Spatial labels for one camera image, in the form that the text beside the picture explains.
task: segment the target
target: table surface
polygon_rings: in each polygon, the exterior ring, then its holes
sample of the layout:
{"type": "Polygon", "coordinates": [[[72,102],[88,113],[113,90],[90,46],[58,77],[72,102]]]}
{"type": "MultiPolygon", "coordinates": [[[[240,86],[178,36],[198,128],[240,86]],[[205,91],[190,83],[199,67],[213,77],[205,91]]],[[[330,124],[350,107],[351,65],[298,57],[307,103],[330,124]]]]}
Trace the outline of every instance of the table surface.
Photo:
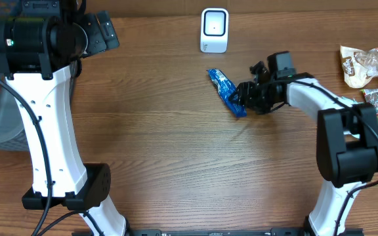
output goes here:
{"type": "MultiPolygon", "coordinates": [[[[113,23],[121,46],[83,61],[72,116],[83,162],[110,165],[110,195],[132,227],[301,226],[322,184],[316,125],[288,106],[235,119],[206,70],[222,69],[238,84],[251,79],[249,66],[290,50],[297,71],[362,100],[343,81],[339,47],[377,47],[378,10],[232,14],[224,54],[200,52],[198,16],[113,23]]],[[[29,153],[0,151],[0,235],[34,229],[41,211],[21,204],[31,184],[29,153]]],[[[65,212],[52,208],[46,222],[65,212]]],[[[347,226],[378,235],[378,186],[359,194],[347,226]]],[[[73,216],[47,235],[86,228],[73,216]]]]}

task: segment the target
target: blue and white package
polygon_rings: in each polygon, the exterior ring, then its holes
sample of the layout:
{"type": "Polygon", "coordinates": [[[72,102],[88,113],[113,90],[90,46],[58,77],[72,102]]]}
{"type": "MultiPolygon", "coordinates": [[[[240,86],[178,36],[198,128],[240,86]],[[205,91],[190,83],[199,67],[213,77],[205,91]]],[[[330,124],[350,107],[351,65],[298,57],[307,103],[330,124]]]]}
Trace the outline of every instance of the blue and white package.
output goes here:
{"type": "Polygon", "coordinates": [[[245,117],[247,115],[244,106],[239,106],[228,101],[228,97],[236,91],[236,86],[225,76],[225,74],[219,69],[209,69],[207,70],[212,82],[216,85],[218,94],[220,95],[222,101],[227,105],[228,108],[234,113],[236,117],[245,117]]]}

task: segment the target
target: black cable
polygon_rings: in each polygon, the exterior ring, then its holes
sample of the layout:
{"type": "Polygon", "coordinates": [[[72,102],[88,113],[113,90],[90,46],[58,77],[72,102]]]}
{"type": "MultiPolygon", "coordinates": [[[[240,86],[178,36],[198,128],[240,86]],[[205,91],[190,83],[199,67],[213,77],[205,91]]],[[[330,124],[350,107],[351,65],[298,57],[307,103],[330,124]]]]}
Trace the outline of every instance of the black cable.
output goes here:
{"type": "Polygon", "coordinates": [[[4,82],[0,80],[0,86],[3,87],[6,91],[8,91],[11,95],[13,95],[26,109],[27,113],[29,114],[31,121],[33,122],[34,127],[36,128],[37,136],[39,137],[40,146],[42,148],[43,153],[43,161],[45,162],[45,171],[46,171],[46,179],[47,179],[47,201],[46,201],[46,207],[42,213],[42,217],[40,218],[39,223],[37,224],[36,228],[34,229],[33,236],[36,236],[39,232],[41,226],[43,225],[43,222],[45,221],[45,218],[47,216],[47,213],[51,207],[51,201],[52,201],[52,175],[51,175],[51,166],[49,165],[49,155],[47,153],[47,147],[45,138],[43,137],[43,132],[40,127],[40,120],[37,119],[35,113],[29,106],[29,104],[17,93],[14,89],[12,89],[10,86],[6,85],[4,82]]]}
{"type": "MultiPolygon", "coordinates": [[[[324,95],[326,95],[329,99],[331,99],[334,103],[336,103],[336,104],[340,105],[341,107],[349,110],[349,112],[351,112],[351,114],[353,114],[355,117],[357,117],[357,119],[366,128],[368,128],[368,130],[371,132],[371,134],[375,137],[375,139],[378,142],[378,133],[375,130],[373,130],[373,128],[371,128],[370,125],[362,119],[361,115],[358,114],[356,111],[354,111],[351,107],[349,107],[349,106],[343,104],[342,102],[340,102],[337,98],[335,98],[334,96],[332,96],[332,94],[330,94],[324,88],[316,86],[313,83],[305,83],[305,82],[302,82],[302,81],[296,81],[296,80],[290,80],[290,79],[285,79],[285,80],[280,80],[280,81],[271,81],[271,82],[264,83],[263,85],[270,85],[270,84],[273,84],[273,83],[298,83],[300,85],[309,86],[309,87],[312,87],[312,88],[320,91],[321,93],[323,93],[324,95]]],[[[366,189],[366,188],[373,187],[373,186],[376,186],[376,185],[378,185],[378,180],[376,180],[374,182],[371,182],[371,183],[368,183],[368,184],[366,184],[364,186],[356,187],[353,190],[351,190],[350,192],[348,192],[348,195],[347,195],[347,197],[346,197],[346,199],[345,199],[345,201],[344,201],[344,203],[343,203],[343,205],[341,207],[341,210],[339,211],[338,218],[337,218],[337,220],[335,222],[335,231],[333,232],[333,236],[337,236],[337,232],[338,232],[338,228],[340,226],[342,215],[344,214],[345,209],[347,208],[349,199],[354,197],[354,193],[356,193],[357,191],[360,191],[362,189],[366,189]]]]}
{"type": "Polygon", "coordinates": [[[97,233],[100,235],[100,236],[104,236],[104,233],[100,230],[99,226],[97,225],[95,219],[89,214],[88,211],[86,210],[75,210],[75,211],[71,211],[69,213],[66,213],[65,215],[59,217],[58,219],[56,219],[54,222],[52,222],[51,224],[49,224],[45,229],[42,229],[42,231],[40,231],[40,233],[37,235],[37,236],[42,236],[44,233],[46,233],[48,230],[50,230],[53,226],[55,226],[56,224],[58,224],[59,222],[61,222],[62,220],[65,220],[66,218],[70,217],[70,216],[73,216],[75,214],[84,214],[85,217],[88,217],[88,219],[91,221],[91,223],[93,224],[94,228],[96,228],[96,231],[97,233]]]}

